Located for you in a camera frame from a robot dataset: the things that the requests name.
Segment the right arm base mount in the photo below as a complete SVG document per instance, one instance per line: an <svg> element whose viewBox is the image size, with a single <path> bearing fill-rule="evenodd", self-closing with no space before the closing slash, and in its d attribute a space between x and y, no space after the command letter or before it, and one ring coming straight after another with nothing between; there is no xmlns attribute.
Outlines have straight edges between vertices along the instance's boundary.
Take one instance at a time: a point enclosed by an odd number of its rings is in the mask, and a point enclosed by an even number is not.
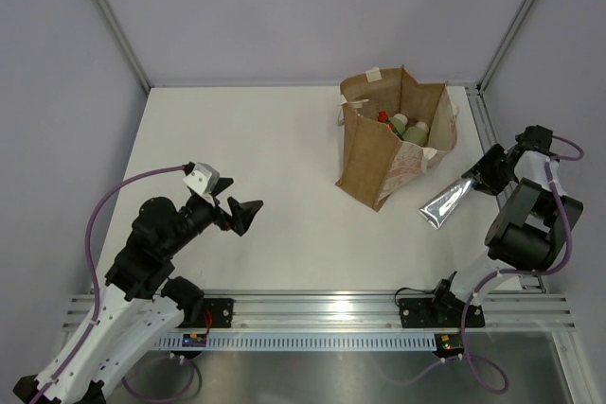
<svg viewBox="0 0 606 404"><path fill-rule="evenodd" d="M403 328L460 328L464 303L456 298L396 298Z"/></svg>

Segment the green bottle white cap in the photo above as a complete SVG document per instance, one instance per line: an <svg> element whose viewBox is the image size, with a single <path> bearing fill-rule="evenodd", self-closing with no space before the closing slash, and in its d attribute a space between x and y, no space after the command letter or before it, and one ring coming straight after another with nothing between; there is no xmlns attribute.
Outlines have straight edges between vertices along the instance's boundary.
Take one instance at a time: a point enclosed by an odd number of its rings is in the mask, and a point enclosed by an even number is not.
<svg viewBox="0 0 606 404"><path fill-rule="evenodd" d="M394 114L388 118L388 122L392 127L392 131L398 136L403 137L407 126L408 126L408 117L404 114Z"/></svg>
<svg viewBox="0 0 606 404"><path fill-rule="evenodd" d="M428 138L429 127L424 122L417 122L415 125L407 128L402 135L404 142L415 144L419 147L424 147Z"/></svg>

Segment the silver tube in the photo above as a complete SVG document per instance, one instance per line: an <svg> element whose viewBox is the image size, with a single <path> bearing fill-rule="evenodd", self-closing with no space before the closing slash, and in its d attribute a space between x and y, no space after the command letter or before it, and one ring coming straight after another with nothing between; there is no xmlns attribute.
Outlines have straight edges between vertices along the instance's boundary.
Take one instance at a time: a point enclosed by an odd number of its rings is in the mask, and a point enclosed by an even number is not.
<svg viewBox="0 0 606 404"><path fill-rule="evenodd" d="M459 178L421 206L420 216L433 228L440 229L474 187L475 182L472 178Z"/></svg>

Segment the green dish soap bottle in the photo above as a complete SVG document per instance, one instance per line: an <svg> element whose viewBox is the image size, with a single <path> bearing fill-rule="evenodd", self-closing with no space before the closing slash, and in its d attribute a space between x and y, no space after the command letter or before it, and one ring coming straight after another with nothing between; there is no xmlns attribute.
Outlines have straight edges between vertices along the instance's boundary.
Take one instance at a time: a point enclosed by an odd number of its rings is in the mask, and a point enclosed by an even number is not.
<svg viewBox="0 0 606 404"><path fill-rule="evenodd" d="M389 115L387 114L386 111L379 111L378 115L377 115L377 120L386 125L392 132L396 132L396 127L394 126L394 124L391 122Z"/></svg>

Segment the brown canvas bag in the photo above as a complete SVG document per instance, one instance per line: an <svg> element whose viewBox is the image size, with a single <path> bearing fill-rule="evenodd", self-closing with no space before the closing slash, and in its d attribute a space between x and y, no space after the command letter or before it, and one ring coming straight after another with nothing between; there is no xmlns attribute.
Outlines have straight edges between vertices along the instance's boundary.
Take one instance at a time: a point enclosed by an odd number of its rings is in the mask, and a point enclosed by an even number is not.
<svg viewBox="0 0 606 404"><path fill-rule="evenodd" d="M419 82L404 67L373 68L340 83L339 125L344 128L342 172L336 185L378 211L402 186L439 166L457 144L458 108L446 82ZM379 111L421 121L424 147L404 142L377 120Z"/></svg>

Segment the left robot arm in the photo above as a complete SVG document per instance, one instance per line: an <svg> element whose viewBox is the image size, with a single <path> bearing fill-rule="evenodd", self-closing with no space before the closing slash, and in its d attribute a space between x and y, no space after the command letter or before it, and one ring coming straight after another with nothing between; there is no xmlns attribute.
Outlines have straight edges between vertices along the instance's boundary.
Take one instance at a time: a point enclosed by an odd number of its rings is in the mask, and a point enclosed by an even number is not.
<svg viewBox="0 0 606 404"><path fill-rule="evenodd" d="M103 403L117 383L164 333L176 327L209 329L213 314L205 293L172 276L172 259L206 228L243 236L261 200L217 200L230 178L191 185L181 208L166 197L145 201L124 248L96 283L95 302L67 345L45 369L13 388L24 403Z"/></svg>

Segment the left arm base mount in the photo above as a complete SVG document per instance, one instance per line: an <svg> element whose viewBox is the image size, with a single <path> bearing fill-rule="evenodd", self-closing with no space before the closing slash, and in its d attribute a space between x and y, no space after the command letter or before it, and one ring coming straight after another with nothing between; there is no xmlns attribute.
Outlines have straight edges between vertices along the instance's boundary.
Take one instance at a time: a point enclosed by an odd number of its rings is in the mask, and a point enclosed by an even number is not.
<svg viewBox="0 0 606 404"><path fill-rule="evenodd" d="M185 309L184 321L179 328L230 328L233 319L232 298L204 298Z"/></svg>

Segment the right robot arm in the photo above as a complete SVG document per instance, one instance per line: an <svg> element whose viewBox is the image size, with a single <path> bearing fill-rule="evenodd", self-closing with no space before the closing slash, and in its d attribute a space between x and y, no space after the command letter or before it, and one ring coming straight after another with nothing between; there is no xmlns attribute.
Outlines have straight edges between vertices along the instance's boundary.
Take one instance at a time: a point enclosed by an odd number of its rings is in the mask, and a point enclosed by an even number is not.
<svg viewBox="0 0 606 404"><path fill-rule="evenodd" d="M515 186L486 234L487 251L434 289L428 306L437 324L464 323L471 309L507 279L555 273L569 259L572 229L583 205L565 193L557 178L561 157L550 149L554 138L551 130L535 125L516 135L509 149L493 145L419 210L439 228L472 191L497 196Z"/></svg>

